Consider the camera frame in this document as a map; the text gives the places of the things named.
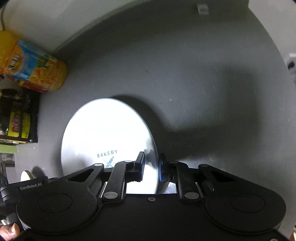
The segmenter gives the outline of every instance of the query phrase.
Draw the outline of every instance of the black mount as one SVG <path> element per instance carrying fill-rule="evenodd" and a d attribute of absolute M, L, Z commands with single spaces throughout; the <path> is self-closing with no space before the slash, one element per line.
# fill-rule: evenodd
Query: black mount
<path fill-rule="evenodd" d="M 286 240 L 276 231 L 286 206 L 274 191 L 162 155 L 160 180 L 174 182 L 177 194 L 126 194 L 144 166 L 140 152 L 136 161 L 94 164 L 20 196 L 26 231 L 16 240 Z"/>

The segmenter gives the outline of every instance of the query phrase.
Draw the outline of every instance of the round joint cover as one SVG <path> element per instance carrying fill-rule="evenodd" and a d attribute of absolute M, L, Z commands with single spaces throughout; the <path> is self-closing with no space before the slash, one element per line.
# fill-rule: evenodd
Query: round joint cover
<path fill-rule="evenodd" d="M 90 221 L 97 210 L 97 199 L 87 187 L 70 181 L 44 185 L 17 205 L 24 228 L 45 234 L 75 230 Z"/>
<path fill-rule="evenodd" d="M 278 228 L 286 212 L 281 196 L 247 181 L 220 183 L 205 207 L 222 228 L 244 234 Z"/>

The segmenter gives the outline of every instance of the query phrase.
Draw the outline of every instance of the green object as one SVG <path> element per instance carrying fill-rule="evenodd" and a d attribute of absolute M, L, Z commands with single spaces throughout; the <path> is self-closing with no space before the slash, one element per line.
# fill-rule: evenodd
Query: green object
<path fill-rule="evenodd" d="M 16 153 L 17 147 L 16 146 L 9 146 L 9 145 L 2 145 L 0 144 L 0 153 Z"/>

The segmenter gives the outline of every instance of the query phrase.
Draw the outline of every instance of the yellow cap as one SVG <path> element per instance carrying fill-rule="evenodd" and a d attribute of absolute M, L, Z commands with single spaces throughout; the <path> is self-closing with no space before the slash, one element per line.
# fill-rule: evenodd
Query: yellow cap
<path fill-rule="evenodd" d="M 0 31 L 0 73 L 3 72 L 7 59 L 9 58 L 17 38 L 10 32 Z"/>

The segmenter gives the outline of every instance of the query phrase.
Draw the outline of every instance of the white wall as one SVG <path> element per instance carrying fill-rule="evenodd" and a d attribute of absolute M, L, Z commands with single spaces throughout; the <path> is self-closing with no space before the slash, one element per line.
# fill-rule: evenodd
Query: white wall
<path fill-rule="evenodd" d="M 148 0 L 10 0 L 6 27 L 53 52 L 125 8 Z M 250 9 L 266 28 L 286 61 L 296 53 L 296 4 L 292 0 L 250 0 Z"/>

